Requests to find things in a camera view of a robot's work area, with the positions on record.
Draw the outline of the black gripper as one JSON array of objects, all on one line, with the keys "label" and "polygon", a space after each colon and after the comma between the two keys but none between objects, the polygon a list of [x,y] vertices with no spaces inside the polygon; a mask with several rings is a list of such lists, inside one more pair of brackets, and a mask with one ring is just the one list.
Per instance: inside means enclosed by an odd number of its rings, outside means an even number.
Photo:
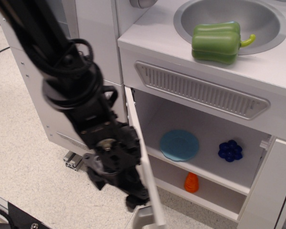
[{"label": "black gripper", "polygon": [[109,184],[128,194],[125,203],[129,212],[134,212],[137,206],[145,206],[150,201],[148,190],[142,184],[135,166],[121,171],[107,169],[98,155],[90,153],[84,155],[83,162],[89,179],[98,190]]}]

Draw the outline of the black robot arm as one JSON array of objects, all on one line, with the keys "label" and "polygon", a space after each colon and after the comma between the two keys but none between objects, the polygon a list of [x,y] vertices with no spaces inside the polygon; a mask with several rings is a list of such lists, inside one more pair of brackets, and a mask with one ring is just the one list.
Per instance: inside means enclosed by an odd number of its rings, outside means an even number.
[{"label": "black robot arm", "polygon": [[117,90],[103,84],[93,60],[91,45],[84,39],[68,39],[44,0],[0,0],[21,46],[43,76],[46,102],[64,113],[90,152],[83,162],[92,183],[106,184],[127,194],[129,210],[149,201],[136,166],[141,147],[136,130],[117,120],[112,107]]}]

